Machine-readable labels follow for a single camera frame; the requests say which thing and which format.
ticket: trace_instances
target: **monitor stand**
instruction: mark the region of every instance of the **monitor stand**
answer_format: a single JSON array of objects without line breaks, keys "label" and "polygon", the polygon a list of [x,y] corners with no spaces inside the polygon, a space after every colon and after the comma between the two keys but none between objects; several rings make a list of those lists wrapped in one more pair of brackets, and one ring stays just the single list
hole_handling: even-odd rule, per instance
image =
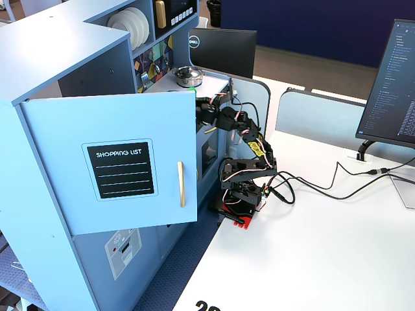
[{"label": "monitor stand", "polygon": [[[415,182],[415,168],[398,168],[390,173]],[[397,178],[391,177],[391,179],[405,206],[408,209],[415,209],[415,185]]]}]

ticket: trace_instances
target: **sticker label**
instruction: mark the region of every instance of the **sticker label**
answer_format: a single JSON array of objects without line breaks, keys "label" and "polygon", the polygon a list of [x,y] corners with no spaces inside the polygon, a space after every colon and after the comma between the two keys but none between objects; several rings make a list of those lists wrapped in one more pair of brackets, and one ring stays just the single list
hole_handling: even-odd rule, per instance
[{"label": "sticker label", "polygon": [[84,146],[98,199],[156,194],[149,142]]}]

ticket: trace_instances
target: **colorful patterned panel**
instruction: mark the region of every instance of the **colorful patterned panel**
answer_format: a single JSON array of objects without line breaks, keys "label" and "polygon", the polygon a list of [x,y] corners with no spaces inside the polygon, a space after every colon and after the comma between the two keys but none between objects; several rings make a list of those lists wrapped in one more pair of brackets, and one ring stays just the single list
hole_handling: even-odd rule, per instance
[{"label": "colorful patterned panel", "polygon": [[[160,68],[160,74],[157,74],[156,70],[154,70],[154,64]],[[167,74],[173,66],[173,37],[169,36],[134,60],[138,93],[144,93],[154,83],[160,80],[162,76]],[[144,87],[143,81],[141,81],[141,74],[143,72],[146,72],[150,79],[148,87]]]}]

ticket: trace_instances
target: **robotic arm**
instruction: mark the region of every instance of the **robotic arm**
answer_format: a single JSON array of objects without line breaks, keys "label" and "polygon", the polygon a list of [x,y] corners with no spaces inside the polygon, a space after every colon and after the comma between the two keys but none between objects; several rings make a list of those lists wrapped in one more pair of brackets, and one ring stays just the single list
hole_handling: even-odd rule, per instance
[{"label": "robotic arm", "polygon": [[269,195],[265,184],[258,187],[252,180],[264,176],[275,176],[276,160],[271,146],[264,140],[255,122],[244,111],[231,107],[220,109],[221,102],[229,95],[212,100],[196,100],[196,118],[199,123],[214,125],[221,130],[236,131],[250,147],[257,159],[227,159],[220,173],[221,188],[224,190],[223,209],[218,213],[235,220],[239,227],[248,225],[261,204],[262,197]]}]

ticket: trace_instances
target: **silver pot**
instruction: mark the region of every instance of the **silver pot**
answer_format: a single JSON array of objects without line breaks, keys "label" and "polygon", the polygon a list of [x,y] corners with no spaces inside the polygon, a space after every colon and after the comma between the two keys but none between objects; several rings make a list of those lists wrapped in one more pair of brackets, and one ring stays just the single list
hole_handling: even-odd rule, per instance
[{"label": "silver pot", "polygon": [[174,71],[177,84],[181,87],[196,87],[202,84],[203,71],[199,68],[185,66]]}]

